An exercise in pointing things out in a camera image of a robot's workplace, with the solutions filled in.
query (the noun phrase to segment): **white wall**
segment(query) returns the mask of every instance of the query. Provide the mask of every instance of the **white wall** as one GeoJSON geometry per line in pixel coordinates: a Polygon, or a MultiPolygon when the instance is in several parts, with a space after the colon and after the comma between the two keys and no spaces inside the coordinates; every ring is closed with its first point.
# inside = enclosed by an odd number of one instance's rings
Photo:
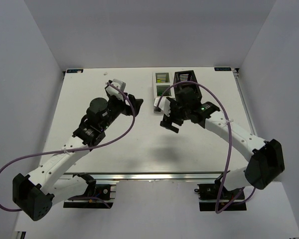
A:
{"type": "Polygon", "coordinates": [[[25,0],[61,69],[239,67],[275,0],[25,0]]]}
{"type": "MultiPolygon", "coordinates": [[[[62,72],[23,0],[0,0],[0,168],[42,150],[62,72]]],[[[25,159],[0,177],[0,201],[12,202],[12,179],[38,161],[25,159]]],[[[0,209],[0,239],[10,238],[16,213],[0,209]]]]}
{"type": "Polygon", "coordinates": [[[299,226],[299,1],[276,2],[240,71],[258,134],[283,145],[282,182],[299,226]]]}

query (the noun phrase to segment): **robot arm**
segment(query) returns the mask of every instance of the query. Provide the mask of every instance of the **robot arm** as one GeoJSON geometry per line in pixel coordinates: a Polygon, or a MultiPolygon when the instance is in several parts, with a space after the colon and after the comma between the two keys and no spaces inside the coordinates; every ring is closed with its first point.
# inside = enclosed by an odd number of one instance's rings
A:
{"type": "MultiPolygon", "coordinates": [[[[110,81],[122,92],[125,83],[119,80],[110,81]]],[[[63,145],[64,153],[53,155],[26,176],[18,174],[13,179],[13,201],[34,221],[43,218],[51,207],[61,201],[77,195],[93,196],[96,181],[86,173],[73,175],[72,179],[59,180],[73,164],[87,155],[87,148],[97,146],[105,137],[105,130],[120,115],[136,115],[139,113],[142,99],[128,95],[132,105],[126,105],[124,97],[114,88],[105,88],[109,100],[95,98],[91,101],[86,115],[79,127],[73,132],[67,143],[63,145]],[[72,152],[70,149],[82,149],[72,152]]]]}
{"type": "MultiPolygon", "coordinates": [[[[193,72],[176,72],[174,83],[183,81],[180,77],[191,74],[188,81],[196,81],[193,72]]],[[[190,120],[201,127],[217,134],[228,142],[229,132],[225,116],[219,108],[211,102],[201,103],[202,94],[198,86],[193,84],[179,84],[175,86],[175,99],[162,98],[159,106],[154,107],[164,113],[160,126],[178,133],[179,126],[184,120],[190,120]]],[[[248,166],[229,171],[226,175],[224,190],[232,191],[245,186],[254,186],[264,189],[285,169],[281,144],[276,140],[270,142],[263,138],[250,134],[236,123],[231,123],[232,145],[248,161],[248,166]]],[[[220,184],[222,175],[216,179],[215,184],[220,184]]]]}

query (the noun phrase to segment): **cable tie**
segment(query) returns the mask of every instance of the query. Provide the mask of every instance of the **cable tie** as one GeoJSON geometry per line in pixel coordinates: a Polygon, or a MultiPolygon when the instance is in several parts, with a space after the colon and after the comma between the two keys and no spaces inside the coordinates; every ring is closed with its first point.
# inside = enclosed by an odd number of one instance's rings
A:
{"type": "Polygon", "coordinates": [[[225,123],[225,124],[227,125],[227,124],[229,124],[229,123],[232,123],[232,122],[234,122],[234,120],[233,120],[233,119],[226,120],[226,123],[225,123]]]}
{"type": "Polygon", "coordinates": [[[63,153],[66,153],[67,155],[70,155],[69,151],[66,150],[66,147],[63,147],[62,149],[63,149],[63,153]]]}

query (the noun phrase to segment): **small box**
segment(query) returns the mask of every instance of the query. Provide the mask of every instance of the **small box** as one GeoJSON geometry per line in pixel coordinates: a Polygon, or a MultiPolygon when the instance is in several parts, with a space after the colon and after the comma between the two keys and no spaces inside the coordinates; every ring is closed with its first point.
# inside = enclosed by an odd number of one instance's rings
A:
{"type": "MultiPolygon", "coordinates": [[[[164,91],[170,87],[173,83],[171,80],[170,72],[153,72],[152,74],[152,87],[153,87],[153,110],[154,113],[160,113],[160,109],[156,108],[159,98],[164,91]]],[[[163,97],[171,97],[175,99],[174,88],[169,89],[165,92],[163,97]]]]}

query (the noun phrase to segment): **white tabletop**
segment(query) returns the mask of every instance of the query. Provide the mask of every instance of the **white tabletop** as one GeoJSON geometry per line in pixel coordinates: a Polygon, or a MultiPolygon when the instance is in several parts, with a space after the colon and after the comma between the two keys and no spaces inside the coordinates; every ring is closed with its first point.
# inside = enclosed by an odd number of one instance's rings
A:
{"type": "MultiPolygon", "coordinates": [[[[209,88],[224,104],[229,118],[250,130],[237,85],[231,71],[214,68],[118,68],[84,69],[67,73],[44,151],[60,149],[78,127],[92,99],[107,99],[105,83],[111,79],[126,82],[125,91],[144,99],[132,131],[123,139],[93,150],[68,172],[214,172],[223,171],[228,144],[199,125],[185,122],[179,134],[159,126],[162,115],[153,113],[152,72],[194,70],[199,83],[209,88]]],[[[203,102],[217,104],[202,89],[203,102]]],[[[132,117],[119,116],[106,130],[102,143],[121,135],[132,117]]],[[[247,162],[234,149],[230,169],[247,162]]]]}
{"type": "MultiPolygon", "coordinates": [[[[26,239],[289,239],[298,227],[281,183],[256,191],[247,211],[200,212],[194,182],[122,181],[111,209],[55,205],[40,221],[19,213],[26,239]]],[[[249,195],[252,188],[246,188],[249,195]]]]}

